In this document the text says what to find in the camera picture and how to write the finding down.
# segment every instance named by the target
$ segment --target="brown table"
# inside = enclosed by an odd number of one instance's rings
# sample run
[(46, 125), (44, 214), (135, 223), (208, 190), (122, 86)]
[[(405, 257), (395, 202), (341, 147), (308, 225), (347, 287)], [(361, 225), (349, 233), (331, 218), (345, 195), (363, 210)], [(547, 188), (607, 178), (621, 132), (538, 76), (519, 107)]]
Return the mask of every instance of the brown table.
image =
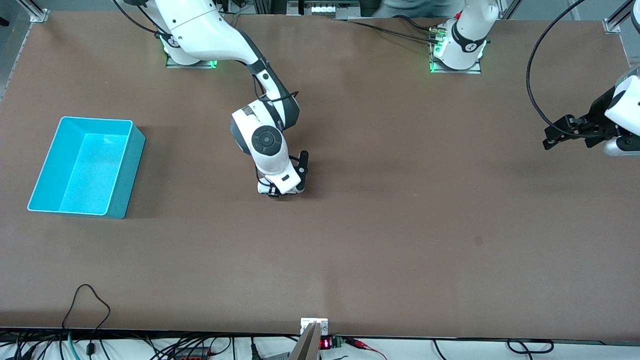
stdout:
[[(398, 20), (381, 26), (417, 32)], [(76, 286), (107, 327), (640, 340), (640, 168), (580, 141), (542, 148), (524, 87), (546, 22), (501, 21), (483, 74), (430, 74), (424, 44), (321, 17), (243, 17), (300, 90), (303, 195), (255, 191), (228, 133), (242, 65), (164, 69), (116, 12), (34, 25), (0, 108), (0, 325), (57, 326)], [(627, 69), (599, 22), (562, 22), (532, 82), (582, 115)], [(30, 213), (60, 117), (133, 119), (147, 137), (125, 220)], [(103, 308), (82, 296), (71, 326)]]

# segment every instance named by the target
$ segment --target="person's clothing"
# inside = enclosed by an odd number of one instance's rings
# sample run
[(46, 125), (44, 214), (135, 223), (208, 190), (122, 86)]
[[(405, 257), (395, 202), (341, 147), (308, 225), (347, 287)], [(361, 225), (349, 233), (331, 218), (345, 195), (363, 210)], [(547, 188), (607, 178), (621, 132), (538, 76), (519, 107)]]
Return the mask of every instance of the person's clothing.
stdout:
[(464, 0), (382, 0), (373, 16), (448, 18), (454, 17), (462, 10), (464, 4)]

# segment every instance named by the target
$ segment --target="metal post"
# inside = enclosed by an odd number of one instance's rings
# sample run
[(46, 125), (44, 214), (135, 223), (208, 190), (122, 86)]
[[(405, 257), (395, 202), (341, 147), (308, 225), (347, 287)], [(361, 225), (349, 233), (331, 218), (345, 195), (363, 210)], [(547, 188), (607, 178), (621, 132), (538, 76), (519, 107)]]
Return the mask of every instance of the metal post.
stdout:
[(634, 7), (634, 0), (626, 0), (610, 17), (604, 19), (602, 24), (607, 34), (619, 33), (620, 24), (631, 16)]
[(289, 360), (318, 360), (320, 356), (321, 335), (322, 323), (309, 323), (305, 331), (300, 335), (296, 347), (291, 351)]
[(49, 11), (38, 6), (33, 0), (16, 0), (31, 17), (31, 22), (45, 22), (49, 17)]
[(522, 0), (513, 0), (513, 2), (511, 2), (511, 5), (509, 5), (507, 10), (504, 10), (504, 12), (502, 13), (501, 19), (509, 20), (513, 16), (513, 13), (515, 13), (516, 10), (518, 10), (518, 7), (520, 6), (520, 4), (522, 4)]

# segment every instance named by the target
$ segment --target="turquoise plastic bin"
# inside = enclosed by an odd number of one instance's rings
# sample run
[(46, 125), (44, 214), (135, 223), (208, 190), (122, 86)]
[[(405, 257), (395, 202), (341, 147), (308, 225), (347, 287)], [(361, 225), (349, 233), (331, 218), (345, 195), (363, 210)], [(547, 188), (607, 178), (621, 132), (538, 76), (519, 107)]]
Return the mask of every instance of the turquoise plastic bin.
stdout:
[(124, 218), (144, 145), (131, 120), (63, 117), (27, 209)]

